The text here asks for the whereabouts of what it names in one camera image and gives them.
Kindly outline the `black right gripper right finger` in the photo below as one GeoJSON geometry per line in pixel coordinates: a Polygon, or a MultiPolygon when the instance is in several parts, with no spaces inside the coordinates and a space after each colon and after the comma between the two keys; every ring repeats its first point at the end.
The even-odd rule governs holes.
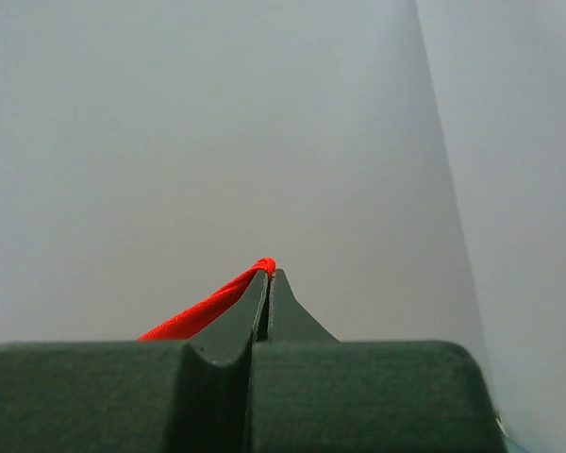
{"type": "Polygon", "coordinates": [[[287,275],[275,269],[259,312],[258,342],[326,342],[338,340],[296,299],[287,275]]]}

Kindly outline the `bright red t-shirt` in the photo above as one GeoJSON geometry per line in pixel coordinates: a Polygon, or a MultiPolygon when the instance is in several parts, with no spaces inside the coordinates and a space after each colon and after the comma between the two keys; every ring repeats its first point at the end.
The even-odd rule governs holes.
{"type": "Polygon", "coordinates": [[[228,281],[206,299],[143,333],[138,341],[190,339],[237,303],[256,273],[263,272],[268,279],[271,279],[275,267],[276,262],[273,258],[264,257],[257,260],[250,268],[228,281]]]}

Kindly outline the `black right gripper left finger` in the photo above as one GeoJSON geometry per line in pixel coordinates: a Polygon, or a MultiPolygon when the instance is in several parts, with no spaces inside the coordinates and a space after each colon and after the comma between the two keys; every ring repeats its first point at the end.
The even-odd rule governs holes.
{"type": "Polygon", "coordinates": [[[206,367],[248,367],[268,309],[269,275],[257,271],[240,299],[188,340],[186,346],[206,367]]]}

